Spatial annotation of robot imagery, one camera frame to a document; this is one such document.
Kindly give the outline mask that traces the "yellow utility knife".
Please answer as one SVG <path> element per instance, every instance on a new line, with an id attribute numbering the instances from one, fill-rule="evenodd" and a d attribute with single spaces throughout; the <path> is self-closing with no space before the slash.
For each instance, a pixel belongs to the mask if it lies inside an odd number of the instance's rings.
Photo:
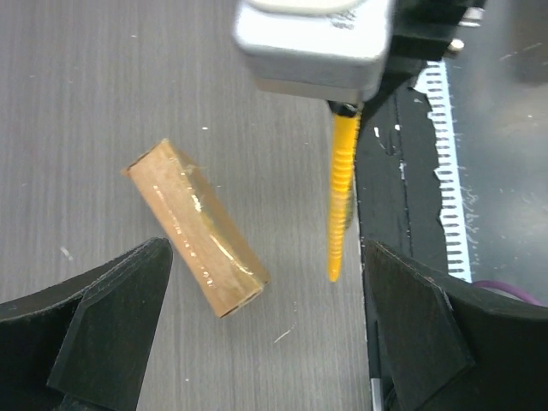
<path id="1" fill-rule="evenodd" d="M 327 218 L 327 275 L 339 278 L 343 243 L 348 222 L 354 156 L 360 131 L 360 109 L 356 105 L 329 101 L 333 114 L 333 147 Z"/>

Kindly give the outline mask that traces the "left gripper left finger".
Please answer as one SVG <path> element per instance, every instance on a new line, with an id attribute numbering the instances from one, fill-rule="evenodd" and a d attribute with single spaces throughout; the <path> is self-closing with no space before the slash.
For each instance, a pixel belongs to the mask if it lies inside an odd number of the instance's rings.
<path id="1" fill-rule="evenodd" d="M 170 242 L 1 305 L 3 410 L 134 410 L 170 278 Z"/>

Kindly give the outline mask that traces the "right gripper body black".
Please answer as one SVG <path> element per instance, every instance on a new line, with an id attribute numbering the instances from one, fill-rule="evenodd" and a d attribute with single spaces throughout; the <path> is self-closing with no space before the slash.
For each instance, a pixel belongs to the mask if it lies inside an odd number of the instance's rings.
<path id="1" fill-rule="evenodd" d="M 363 110 L 378 110 L 397 88 L 418 77 L 428 62 L 450 54 L 457 28 L 466 20 L 478 26 L 484 8 L 484 1 L 397 1 L 380 88 Z"/>

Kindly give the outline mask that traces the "brown cardboard express box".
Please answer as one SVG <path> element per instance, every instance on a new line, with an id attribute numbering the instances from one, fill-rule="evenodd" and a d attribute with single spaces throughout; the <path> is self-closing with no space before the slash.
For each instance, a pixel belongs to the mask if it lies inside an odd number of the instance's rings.
<path id="1" fill-rule="evenodd" d="M 268 271 L 192 158 L 163 139 L 122 173 L 139 190 L 217 317 L 262 293 L 270 282 Z"/>

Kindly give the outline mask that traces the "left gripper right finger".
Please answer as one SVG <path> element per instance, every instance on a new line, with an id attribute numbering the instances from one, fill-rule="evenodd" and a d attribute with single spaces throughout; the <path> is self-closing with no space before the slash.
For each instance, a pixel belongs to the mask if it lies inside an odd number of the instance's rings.
<path id="1" fill-rule="evenodd" d="M 368 241 L 366 279 L 401 410 L 545 410 L 547 309 Z"/>

